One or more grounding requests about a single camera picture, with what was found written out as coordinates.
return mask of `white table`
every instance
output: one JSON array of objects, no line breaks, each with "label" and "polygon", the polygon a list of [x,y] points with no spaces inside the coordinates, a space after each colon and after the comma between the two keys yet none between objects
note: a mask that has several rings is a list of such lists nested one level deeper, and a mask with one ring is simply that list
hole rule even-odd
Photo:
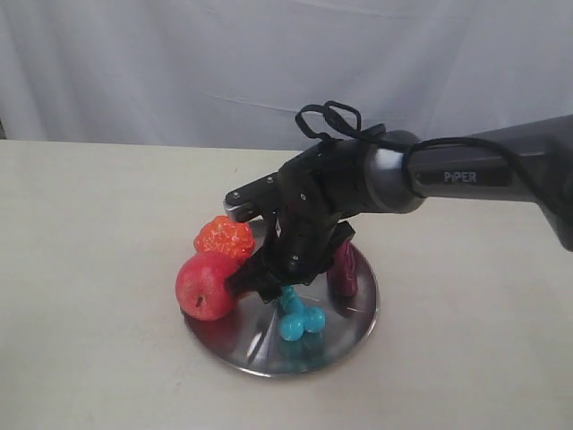
[{"label": "white table", "polygon": [[529,204],[354,219],[382,310],[341,366],[205,355],[175,275],[225,193],[292,155],[0,143],[0,428],[573,428],[573,254]]}]

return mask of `blue toy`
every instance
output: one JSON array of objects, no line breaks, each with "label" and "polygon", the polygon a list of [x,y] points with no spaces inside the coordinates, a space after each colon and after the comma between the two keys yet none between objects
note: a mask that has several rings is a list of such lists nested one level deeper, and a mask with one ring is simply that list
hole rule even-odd
[{"label": "blue toy", "polygon": [[305,331],[319,333],[326,326],[324,311],[316,306],[306,307],[293,287],[284,287],[278,302],[285,313],[278,326],[284,340],[299,340]]}]

